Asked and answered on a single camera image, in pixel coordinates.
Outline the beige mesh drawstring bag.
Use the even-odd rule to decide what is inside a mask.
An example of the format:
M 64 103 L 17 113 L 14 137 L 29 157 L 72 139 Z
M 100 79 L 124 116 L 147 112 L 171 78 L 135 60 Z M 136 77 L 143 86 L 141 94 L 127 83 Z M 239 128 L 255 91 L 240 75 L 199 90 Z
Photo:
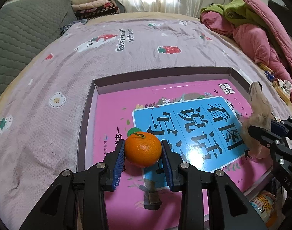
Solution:
M 246 156 L 263 159 L 269 155 L 269 150 L 249 135 L 248 128 L 249 126 L 257 126 L 271 130 L 272 110 L 268 99 L 262 93 L 260 82 L 253 82 L 249 87 L 248 94 L 250 96 L 249 104 L 252 114 L 248 118 L 244 118 L 242 122 L 241 138 L 248 147 Z

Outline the red blue snack bowl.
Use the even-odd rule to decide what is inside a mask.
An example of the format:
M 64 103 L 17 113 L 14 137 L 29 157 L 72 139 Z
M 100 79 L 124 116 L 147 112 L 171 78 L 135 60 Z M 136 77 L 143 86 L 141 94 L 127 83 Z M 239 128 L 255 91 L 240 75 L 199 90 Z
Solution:
M 284 194 L 281 189 L 276 193 L 262 190 L 251 201 L 251 205 L 265 222 L 268 229 L 278 229 L 284 220 L 282 214 Z

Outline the orange tangerine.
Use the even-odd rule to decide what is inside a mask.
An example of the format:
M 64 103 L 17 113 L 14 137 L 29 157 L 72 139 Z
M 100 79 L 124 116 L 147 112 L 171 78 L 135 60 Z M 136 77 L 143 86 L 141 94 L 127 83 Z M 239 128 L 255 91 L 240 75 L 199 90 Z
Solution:
M 138 131 L 125 140 L 124 153 L 130 163 L 140 168 L 146 168 L 158 162 L 162 146 L 155 135 Z

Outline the yellow biscuit packet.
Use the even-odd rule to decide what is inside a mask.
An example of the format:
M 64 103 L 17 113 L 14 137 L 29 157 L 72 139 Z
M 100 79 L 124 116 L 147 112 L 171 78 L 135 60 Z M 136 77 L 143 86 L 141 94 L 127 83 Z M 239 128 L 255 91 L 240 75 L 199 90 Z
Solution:
M 279 97 L 283 100 L 283 102 L 286 105 L 289 105 L 291 103 L 290 97 L 286 92 L 283 91 L 283 89 L 278 85 L 276 81 L 272 83 L 272 86 L 274 90 L 278 93 Z

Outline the white patterned scrunchie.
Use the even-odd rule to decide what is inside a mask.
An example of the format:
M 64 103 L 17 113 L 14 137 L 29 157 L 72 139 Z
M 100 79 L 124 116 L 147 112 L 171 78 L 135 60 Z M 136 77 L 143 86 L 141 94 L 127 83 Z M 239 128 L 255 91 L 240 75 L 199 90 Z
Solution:
M 288 80 L 277 80 L 278 86 L 282 89 L 283 92 L 288 94 L 289 96 L 291 95 L 292 92 L 292 83 Z

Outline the blue candy wrapper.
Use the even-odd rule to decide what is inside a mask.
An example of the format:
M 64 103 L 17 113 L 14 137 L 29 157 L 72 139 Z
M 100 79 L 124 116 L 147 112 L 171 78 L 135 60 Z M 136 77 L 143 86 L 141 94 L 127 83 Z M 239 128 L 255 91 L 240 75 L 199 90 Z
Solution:
M 275 81 L 275 76 L 271 72 L 265 71 L 265 75 L 270 82 Z

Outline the purple strawberry bedsheet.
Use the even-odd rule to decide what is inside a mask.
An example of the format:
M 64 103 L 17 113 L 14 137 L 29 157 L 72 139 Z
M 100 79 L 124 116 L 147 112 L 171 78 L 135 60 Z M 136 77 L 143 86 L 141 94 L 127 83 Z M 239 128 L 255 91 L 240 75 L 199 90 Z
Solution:
M 164 16 L 72 26 L 0 97 L 0 218 L 19 229 L 64 169 L 77 166 L 82 114 L 97 78 L 169 67 L 231 67 L 262 83 L 273 113 L 292 114 L 233 40 L 199 21 Z

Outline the pink quilted comforter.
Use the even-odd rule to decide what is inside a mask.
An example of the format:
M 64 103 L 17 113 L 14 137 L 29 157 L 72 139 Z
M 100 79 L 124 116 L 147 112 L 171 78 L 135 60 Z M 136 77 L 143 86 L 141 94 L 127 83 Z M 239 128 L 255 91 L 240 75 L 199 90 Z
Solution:
M 200 21 L 208 29 L 231 37 L 255 64 L 263 64 L 278 80 L 292 83 L 292 41 L 280 20 L 261 0 L 244 0 L 267 24 L 268 29 L 246 23 L 235 27 L 225 18 L 208 12 Z M 292 103 L 292 92 L 289 96 Z

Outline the black television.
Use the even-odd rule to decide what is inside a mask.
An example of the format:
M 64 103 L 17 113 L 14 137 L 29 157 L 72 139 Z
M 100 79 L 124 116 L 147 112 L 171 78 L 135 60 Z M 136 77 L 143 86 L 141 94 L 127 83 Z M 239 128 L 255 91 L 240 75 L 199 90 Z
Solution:
M 292 36 L 292 25 L 290 23 L 291 14 L 289 10 L 278 3 L 268 0 L 268 7 L 274 12 L 277 18 L 280 20 L 288 35 Z

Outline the green garment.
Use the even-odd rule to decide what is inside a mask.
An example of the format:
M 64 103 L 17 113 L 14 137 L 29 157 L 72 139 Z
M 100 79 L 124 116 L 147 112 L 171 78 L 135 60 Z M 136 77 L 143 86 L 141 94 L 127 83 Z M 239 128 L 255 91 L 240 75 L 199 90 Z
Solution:
M 250 23 L 265 29 L 268 29 L 265 21 L 249 6 L 244 0 L 232 0 L 230 3 L 212 4 L 201 9 L 201 19 L 205 19 L 208 12 L 214 12 L 225 18 L 235 27 Z

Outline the grey quilted headboard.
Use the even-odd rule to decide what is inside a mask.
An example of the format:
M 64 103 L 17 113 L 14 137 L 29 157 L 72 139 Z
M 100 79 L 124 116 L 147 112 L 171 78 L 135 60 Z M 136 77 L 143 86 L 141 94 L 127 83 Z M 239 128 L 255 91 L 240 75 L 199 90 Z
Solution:
M 19 0 L 0 10 L 0 96 L 76 20 L 71 0 Z

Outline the stack of folded blankets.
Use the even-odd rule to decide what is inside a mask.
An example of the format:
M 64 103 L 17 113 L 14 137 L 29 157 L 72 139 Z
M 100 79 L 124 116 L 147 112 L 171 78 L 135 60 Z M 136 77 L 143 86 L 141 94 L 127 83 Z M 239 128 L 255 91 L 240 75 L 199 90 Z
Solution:
M 78 20 L 120 14 L 115 0 L 71 0 L 71 7 Z

